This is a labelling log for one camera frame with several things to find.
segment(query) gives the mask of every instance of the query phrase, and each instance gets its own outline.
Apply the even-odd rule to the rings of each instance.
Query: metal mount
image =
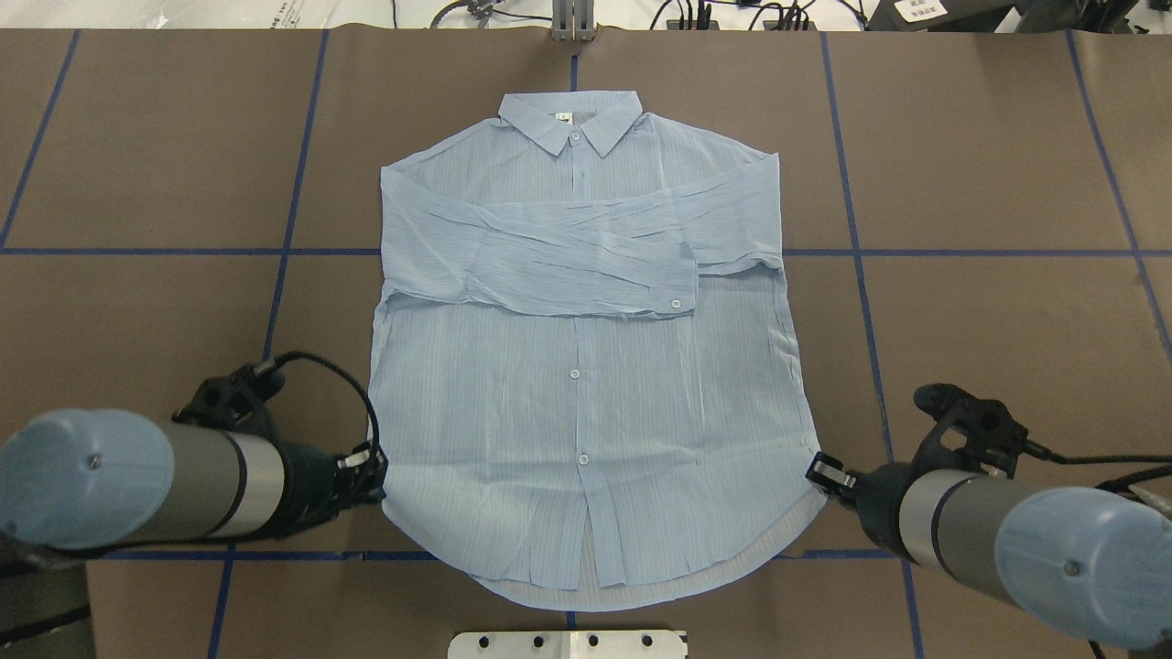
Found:
[[[668,630],[464,632],[448,659],[687,659],[688,633]]]
[[[553,0],[554,41],[594,41],[594,0]]]

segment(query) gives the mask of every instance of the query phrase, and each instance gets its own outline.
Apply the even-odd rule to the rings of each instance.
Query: grid line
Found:
[[[36,127],[36,135],[33,136],[33,145],[28,150],[28,158],[25,159],[25,169],[20,172],[20,181],[16,182],[16,190],[12,195],[12,203],[8,205],[4,227],[0,229],[0,250],[8,242],[12,224],[16,220],[16,209],[20,208],[21,197],[25,196],[25,186],[28,184],[28,177],[33,174],[33,163],[36,162],[36,154],[41,150],[41,141],[45,138],[45,131],[49,128],[49,118],[53,117],[53,110],[57,106],[57,96],[61,95],[61,87],[66,82],[66,75],[69,73],[69,64],[73,63],[74,53],[77,52],[77,41],[80,39],[81,30],[75,29],[73,39],[69,40],[69,48],[66,50],[64,60],[61,61],[57,81],[53,84],[53,93],[49,94],[49,102],[45,106],[45,114],[41,115],[41,123]]]
[[[285,242],[281,245],[281,260],[277,269],[277,284],[273,286],[273,303],[268,311],[268,325],[265,330],[263,360],[272,356],[273,332],[277,328],[277,314],[281,306],[281,294],[285,291],[285,273],[288,270],[289,252],[293,246],[293,230],[297,225],[297,212],[301,201],[301,183],[305,181],[305,163],[309,154],[309,140],[313,136],[313,118],[318,107],[318,93],[321,89],[321,73],[326,63],[326,48],[329,46],[329,30],[321,30],[321,42],[318,46],[318,66],[313,74],[313,88],[309,90],[309,107],[305,116],[305,131],[301,135],[301,152],[298,156],[297,175],[293,177],[293,193],[289,199],[288,219],[285,224]],[[219,654],[220,633],[224,629],[224,617],[227,613],[227,598],[232,589],[232,565],[237,561],[236,543],[227,545],[224,556],[224,571],[220,575],[219,593],[216,597],[216,613],[212,618],[212,633],[207,641],[207,659]]]
[[[879,419],[883,426],[884,449],[887,451],[887,461],[894,461],[894,450],[891,443],[891,426],[887,421],[887,401],[883,390],[883,373],[879,369],[879,351],[875,345],[874,325],[871,320],[871,299],[867,297],[866,274],[863,270],[863,250],[859,244],[859,230],[854,219],[854,198],[851,195],[851,177],[846,169],[846,148],[843,143],[843,125],[838,114],[838,97],[834,93],[834,72],[830,61],[830,41],[826,33],[818,34],[822,40],[822,61],[826,72],[826,95],[830,101],[830,118],[834,128],[834,148],[838,151],[838,172],[843,179],[843,202],[846,206],[846,224],[851,233],[851,250],[854,259],[854,276],[859,286],[859,303],[863,306],[863,327],[867,337],[867,353],[871,358],[871,378],[873,380],[875,396],[879,400]],[[907,562],[901,562],[904,571],[904,593],[907,603],[907,617],[912,632],[912,647],[917,659],[924,659],[924,639],[920,632],[920,614],[915,604],[915,584],[912,582],[912,568]]]
[[[1111,167],[1106,144],[1103,143],[1103,135],[1099,133],[1098,120],[1095,118],[1095,109],[1091,107],[1091,98],[1086,93],[1086,81],[1083,79],[1083,66],[1078,60],[1078,46],[1075,43],[1075,33],[1070,29],[1067,29],[1067,46],[1070,48],[1070,63],[1075,68],[1075,80],[1078,82],[1078,95],[1082,97],[1083,109],[1086,110],[1086,123],[1090,124],[1091,136],[1095,138],[1095,148],[1098,149],[1099,159],[1103,162],[1103,171],[1106,174],[1108,184],[1111,186],[1111,196],[1115,198],[1115,208],[1119,211],[1119,220],[1123,223],[1123,230],[1127,235],[1127,243],[1131,245],[1131,253],[1136,259],[1136,267],[1139,270],[1139,279],[1144,284],[1144,294],[1147,297],[1147,305],[1156,318],[1156,327],[1160,334],[1160,344],[1164,346],[1164,355],[1168,362],[1172,362],[1172,340],[1168,339],[1168,328],[1164,324],[1164,314],[1160,313],[1160,305],[1156,300],[1156,290],[1152,287],[1152,280],[1147,276],[1147,266],[1144,265],[1139,240],[1136,238],[1136,230],[1131,225],[1131,216],[1127,215],[1127,206],[1123,203],[1123,193],[1119,191],[1119,182],[1115,177],[1115,168]]]
[[[0,247],[33,257],[377,257],[379,247]],[[981,250],[783,247],[784,257],[868,258],[1168,258],[1172,250]]]
[[[98,561],[163,561],[163,562],[216,562],[227,558],[227,550],[190,550],[190,549],[127,549],[111,551]],[[345,550],[345,551],[288,551],[258,550],[232,553],[233,563],[342,563],[356,561],[361,563],[432,563],[440,562],[428,551],[381,551],[381,550]],[[809,549],[797,556],[778,553],[770,561],[894,561],[895,556],[881,549]]]

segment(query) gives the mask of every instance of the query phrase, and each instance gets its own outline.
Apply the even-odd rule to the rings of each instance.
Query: striped shirt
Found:
[[[559,610],[691,595],[789,544],[823,498],[778,167],[578,91],[506,95],[383,168],[387,516]]]

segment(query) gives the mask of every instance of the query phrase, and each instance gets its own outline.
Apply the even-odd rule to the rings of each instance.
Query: shirt collar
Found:
[[[594,113],[594,116],[581,125],[571,125],[553,118],[554,113]],[[499,114],[550,155],[560,155],[570,134],[581,130],[605,158],[643,114],[643,106],[634,91],[505,94]]]

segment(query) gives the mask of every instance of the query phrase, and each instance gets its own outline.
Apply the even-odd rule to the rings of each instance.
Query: black cable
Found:
[[[765,2],[764,5],[762,5],[757,9],[757,13],[752,15],[752,21],[749,22],[749,29],[752,29],[754,27],[756,27],[757,19],[759,19],[761,14],[765,9],[769,9],[769,8],[777,9],[777,21],[778,22],[781,22],[785,18],[785,7],[782,7],[781,2]]]
[[[1089,455],[1082,457],[1065,457],[1057,455],[1057,460],[1051,460],[1058,464],[1122,464],[1143,462],[1172,462],[1172,455]]]
[[[1172,463],[1172,455],[1085,455],[1078,457],[1069,457],[1050,450],[1049,448],[1034,442],[1027,441],[1026,448],[1023,449],[1027,455],[1036,457],[1038,460],[1044,460],[1047,462],[1054,462],[1056,464],[1118,464],[1118,463],[1144,463],[1144,462],[1170,462]]]
[[[851,11],[851,14],[854,15],[854,20],[859,21],[859,27],[861,27],[863,29],[867,28],[867,15],[866,15],[865,9],[863,7],[863,0],[859,0],[859,8],[858,9],[856,9],[846,0],[838,0],[838,4]]]
[[[436,14],[434,19],[431,19],[430,27],[432,28],[440,27],[440,21],[442,21],[444,16],[447,16],[448,14],[452,13],[454,11],[461,7],[468,6],[468,2],[469,0],[456,0],[455,2],[451,2],[448,6],[445,6],[443,9],[440,9],[440,13]]]
[[[647,29],[655,29],[655,23],[659,22],[660,15],[663,14],[663,9],[667,9],[667,6],[670,5],[670,4],[672,4],[672,0],[663,0],[663,4],[660,5],[659,11],[655,12],[655,18],[652,19],[652,26],[649,28],[647,28]],[[680,19],[683,20],[683,14],[680,14]]]
[[[281,368],[286,364],[291,361],[297,361],[299,359],[304,359],[318,364],[319,366],[323,366],[329,371],[333,371],[334,374],[336,374],[342,380],[346,380],[346,383],[348,383],[350,388],[357,392],[359,398],[362,399],[362,405],[366,407],[367,417],[370,420],[370,440],[366,442],[370,454],[367,457],[366,462],[361,464],[361,468],[359,469],[359,475],[357,477],[354,478],[354,483],[350,487],[348,496],[343,497],[345,501],[340,501],[341,504],[345,504],[342,505],[342,508],[340,508],[340,510],[349,508],[350,505],[356,503],[356,500],[354,497],[362,494],[362,491],[368,485],[367,481],[369,481],[370,476],[373,476],[379,470],[379,466],[386,462],[387,460],[387,455],[382,450],[382,442],[379,436],[379,416],[375,414],[374,403],[370,402],[370,396],[367,394],[366,387],[363,387],[361,382],[359,382],[353,375],[347,373],[342,367],[338,366],[336,364],[329,361],[328,359],[321,355],[316,355],[314,353],[305,351],[291,351],[273,358],[273,366],[274,368]]]
[[[502,16],[510,16],[513,19],[526,19],[531,21],[552,21],[553,16],[534,16],[533,14],[510,14],[509,12],[502,12],[500,9],[492,9],[492,14],[500,14]]]
[[[52,632],[53,630],[61,629],[66,625],[71,625],[74,623],[84,620],[86,618],[89,617],[90,617],[89,604],[83,604],[76,609],[70,609],[64,613],[60,613],[50,618],[45,618],[43,620],[38,620],[35,623],[29,623],[27,625],[21,625],[19,627],[0,633],[0,648],[9,644],[20,643],[22,640],[36,638],[39,636],[45,636]]]
[[[1131,485],[1146,483],[1147,481],[1154,481],[1156,478],[1163,478],[1165,476],[1172,476],[1172,464],[1144,469],[1143,471],[1136,471],[1134,474],[1127,474],[1126,476],[1103,481],[1102,483],[1095,485],[1095,489],[1116,494],[1126,492],[1127,488]]]

